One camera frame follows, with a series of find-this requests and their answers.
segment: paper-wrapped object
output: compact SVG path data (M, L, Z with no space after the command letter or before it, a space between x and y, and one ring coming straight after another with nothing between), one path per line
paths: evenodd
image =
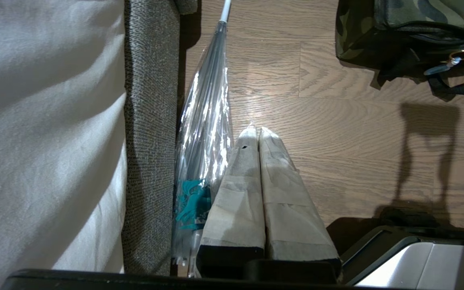
M339 261L338 253L282 140L266 128L259 136L267 257L286 261Z
M203 229L197 255L197 268L203 277L237 278L245 262L264 258L265 217L258 148L256 128L249 126L235 142Z

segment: bag strap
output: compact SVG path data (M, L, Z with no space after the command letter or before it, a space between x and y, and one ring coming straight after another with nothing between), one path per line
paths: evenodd
M463 94L464 95L464 84L460 84L454 87L449 87L443 79L441 79L440 74L433 74L427 76L427 81L429 82L429 86L431 87L431 91L433 94ZM446 101L450 101L453 99L454 96L448 97Z

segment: key ring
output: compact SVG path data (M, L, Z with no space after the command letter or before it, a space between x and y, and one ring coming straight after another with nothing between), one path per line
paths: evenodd
M459 53L464 53L464 50L460 50L460 51L456 51L456 52L453 52L449 55L449 61L452 61L454 58L455 58L455 55L459 54Z

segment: plastic wrapping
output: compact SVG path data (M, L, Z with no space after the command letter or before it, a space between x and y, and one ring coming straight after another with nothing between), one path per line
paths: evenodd
M188 92L177 140L172 257L188 262L199 246L230 158L226 22L220 21Z

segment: silver metal surface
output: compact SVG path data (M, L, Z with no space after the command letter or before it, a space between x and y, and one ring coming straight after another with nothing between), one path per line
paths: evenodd
M418 242L396 253L356 286L464 289L464 246Z

